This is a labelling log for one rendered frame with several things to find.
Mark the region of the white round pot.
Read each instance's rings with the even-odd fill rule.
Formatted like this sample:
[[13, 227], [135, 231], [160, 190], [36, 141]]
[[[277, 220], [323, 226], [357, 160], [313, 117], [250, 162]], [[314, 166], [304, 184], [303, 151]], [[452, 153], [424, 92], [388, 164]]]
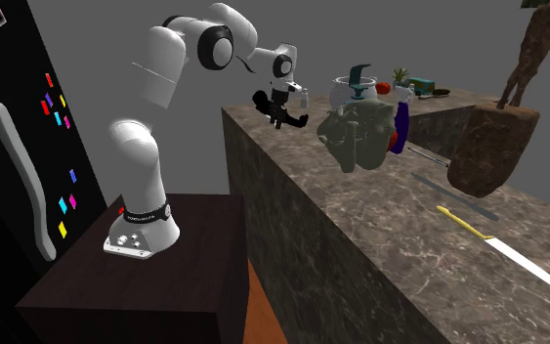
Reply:
[[[361, 96], [364, 99], [376, 99], [378, 97], [376, 91], [377, 79], [372, 76], [362, 77], [360, 79], [360, 86], [365, 87], [365, 90], [361, 92]], [[329, 103], [331, 108], [338, 108], [345, 103], [354, 102], [353, 96], [356, 94], [355, 90], [349, 86], [349, 77], [341, 76], [333, 80], [333, 86], [329, 94]]]

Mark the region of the teal curved kitchen tool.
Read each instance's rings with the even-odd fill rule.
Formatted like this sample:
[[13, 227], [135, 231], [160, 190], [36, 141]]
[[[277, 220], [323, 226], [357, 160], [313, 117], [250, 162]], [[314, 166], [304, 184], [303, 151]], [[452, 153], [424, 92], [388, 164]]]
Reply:
[[370, 84], [364, 85], [361, 82], [362, 71], [369, 66], [370, 64], [357, 64], [350, 69], [348, 85], [354, 91], [352, 95], [353, 100], [364, 99], [362, 93], [369, 88]]

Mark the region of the grey-green lumpy sculpture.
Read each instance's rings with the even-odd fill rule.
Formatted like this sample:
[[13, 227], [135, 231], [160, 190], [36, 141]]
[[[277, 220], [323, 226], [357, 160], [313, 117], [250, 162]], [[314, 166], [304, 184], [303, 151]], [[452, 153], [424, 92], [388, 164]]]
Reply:
[[379, 168], [396, 132], [395, 107], [377, 99], [347, 103], [330, 110], [317, 128], [318, 139], [344, 173], [358, 166]]

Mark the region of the purple bottle with white top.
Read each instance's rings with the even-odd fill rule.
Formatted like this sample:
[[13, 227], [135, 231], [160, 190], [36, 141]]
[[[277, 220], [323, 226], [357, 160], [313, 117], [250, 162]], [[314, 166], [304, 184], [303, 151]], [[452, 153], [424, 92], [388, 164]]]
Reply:
[[405, 145], [408, 131], [409, 131], [409, 104], [414, 96], [413, 86], [396, 88], [398, 108], [395, 116], [395, 131], [398, 133], [398, 139], [396, 144], [392, 147], [390, 152], [394, 154], [400, 154]]

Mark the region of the teal toy van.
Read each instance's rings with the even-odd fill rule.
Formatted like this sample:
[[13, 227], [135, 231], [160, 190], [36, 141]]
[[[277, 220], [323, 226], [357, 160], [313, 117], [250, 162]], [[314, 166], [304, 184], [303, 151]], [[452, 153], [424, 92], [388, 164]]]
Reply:
[[417, 96], [431, 95], [435, 90], [435, 82], [429, 79], [417, 78], [417, 77], [408, 78], [407, 84], [413, 86], [414, 93]]

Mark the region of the thin metal skewer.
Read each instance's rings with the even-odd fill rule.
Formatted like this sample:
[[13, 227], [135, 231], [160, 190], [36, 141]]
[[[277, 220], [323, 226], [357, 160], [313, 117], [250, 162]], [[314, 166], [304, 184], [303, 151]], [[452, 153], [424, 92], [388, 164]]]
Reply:
[[414, 153], [417, 153], [417, 154], [419, 154], [419, 155], [421, 155], [421, 156], [423, 156], [423, 157], [425, 157], [425, 158], [427, 158], [427, 159], [429, 159], [429, 160], [431, 160], [431, 161], [434, 161], [434, 162], [436, 162], [436, 163], [439, 163], [440, 165], [442, 165], [442, 166], [444, 166], [444, 167], [446, 167], [446, 168], [449, 167], [449, 164], [448, 164], [448, 163], [446, 163], [446, 162], [444, 162], [444, 161], [442, 161], [442, 160], [440, 160], [440, 159], [437, 159], [437, 158], [435, 158], [435, 157], [432, 157], [432, 156], [429, 155], [429, 154], [426, 154], [426, 153], [424, 153], [424, 152], [422, 152], [422, 151], [416, 150], [415, 148], [412, 148], [412, 147], [407, 147], [407, 149], [408, 149], [409, 151], [412, 151], [412, 152], [414, 152]]

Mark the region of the grey knife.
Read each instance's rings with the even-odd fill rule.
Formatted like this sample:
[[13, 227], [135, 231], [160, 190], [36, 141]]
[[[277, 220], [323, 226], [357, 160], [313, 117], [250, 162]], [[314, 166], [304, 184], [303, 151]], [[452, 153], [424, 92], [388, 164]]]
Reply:
[[434, 182], [432, 182], [432, 181], [430, 181], [430, 180], [428, 180], [428, 179], [426, 179], [426, 178], [424, 178], [424, 177], [422, 177], [422, 176], [420, 176], [420, 175], [418, 175], [414, 172], [411, 172], [410, 175], [414, 179], [416, 179], [417, 181], [429, 186], [430, 188], [434, 189], [435, 191], [437, 191], [441, 194], [447, 195], [451, 198], [454, 198], [454, 199], [458, 200], [459, 202], [467, 205], [468, 207], [473, 209], [475, 212], [481, 214], [482, 216], [488, 218], [489, 220], [494, 221], [494, 222], [499, 221], [499, 217], [496, 214], [486, 210], [485, 208], [482, 208], [477, 203], [471, 202], [471, 201], [469, 201], [468, 199], [466, 199], [464, 197], [461, 197], [461, 196], [459, 196], [455, 193], [452, 193], [452, 192], [448, 191], [447, 189], [435, 184]]

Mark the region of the dark brown robot stand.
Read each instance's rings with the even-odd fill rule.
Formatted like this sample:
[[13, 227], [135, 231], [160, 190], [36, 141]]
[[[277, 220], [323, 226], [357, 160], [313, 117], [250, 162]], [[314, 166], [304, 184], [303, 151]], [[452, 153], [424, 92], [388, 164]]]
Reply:
[[104, 252], [117, 199], [17, 304], [38, 344], [242, 344], [243, 199], [169, 194], [179, 239], [146, 260]]

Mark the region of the black fridge with coloured magnets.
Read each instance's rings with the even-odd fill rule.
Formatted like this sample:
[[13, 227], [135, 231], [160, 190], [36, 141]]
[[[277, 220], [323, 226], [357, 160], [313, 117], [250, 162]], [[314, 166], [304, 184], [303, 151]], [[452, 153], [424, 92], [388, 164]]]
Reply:
[[0, 0], [0, 344], [42, 344], [17, 303], [106, 209], [27, 0]]

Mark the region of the yellow-handled white knife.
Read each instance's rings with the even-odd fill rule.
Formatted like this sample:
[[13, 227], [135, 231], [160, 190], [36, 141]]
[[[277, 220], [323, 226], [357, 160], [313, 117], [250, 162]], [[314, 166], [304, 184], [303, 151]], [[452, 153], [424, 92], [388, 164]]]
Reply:
[[442, 214], [444, 214], [448, 219], [453, 221], [454, 223], [458, 224], [461, 228], [468, 231], [469, 233], [473, 234], [475, 237], [478, 237], [483, 242], [490, 245], [492, 248], [497, 250], [499, 253], [503, 254], [507, 258], [514, 261], [516, 264], [539, 278], [540, 280], [544, 281], [548, 285], [550, 285], [550, 274], [544, 271], [542, 268], [540, 268], [538, 265], [530, 261], [527, 257], [525, 257], [523, 254], [506, 244], [505, 242], [501, 241], [499, 238], [495, 236], [486, 236], [477, 231], [475, 228], [473, 228], [471, 225], [451, 213], [447, 208], [437, 205], [437, 210], [440, 211]]

